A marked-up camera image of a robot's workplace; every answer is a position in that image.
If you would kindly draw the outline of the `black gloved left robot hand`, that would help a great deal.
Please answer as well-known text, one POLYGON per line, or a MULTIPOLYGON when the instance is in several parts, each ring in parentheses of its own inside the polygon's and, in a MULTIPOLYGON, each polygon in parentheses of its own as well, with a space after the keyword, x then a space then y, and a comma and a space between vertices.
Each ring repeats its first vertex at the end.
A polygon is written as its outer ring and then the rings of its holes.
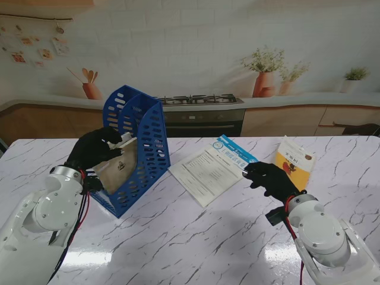
POLYGON ((119 157, 122 150, 111 149, 108 143, 117 144, 121 141, 120 133, 110 126, 91 131, 79 138, 64 166, 75 170, 92 169, 101 162, 119 157))

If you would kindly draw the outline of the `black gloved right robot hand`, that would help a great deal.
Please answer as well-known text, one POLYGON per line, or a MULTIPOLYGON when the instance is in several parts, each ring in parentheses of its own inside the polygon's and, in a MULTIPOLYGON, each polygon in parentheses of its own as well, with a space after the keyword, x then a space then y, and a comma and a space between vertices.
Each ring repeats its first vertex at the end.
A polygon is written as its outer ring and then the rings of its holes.
POLYGON ((263 187, 265 197, 273 197, 284 204, 290 196, 302 194, 302 191, 296 188, 287 173, 272 163, 261 161, 250 163, 244 168, 242 175, 252 181, 250 188, 263 187))

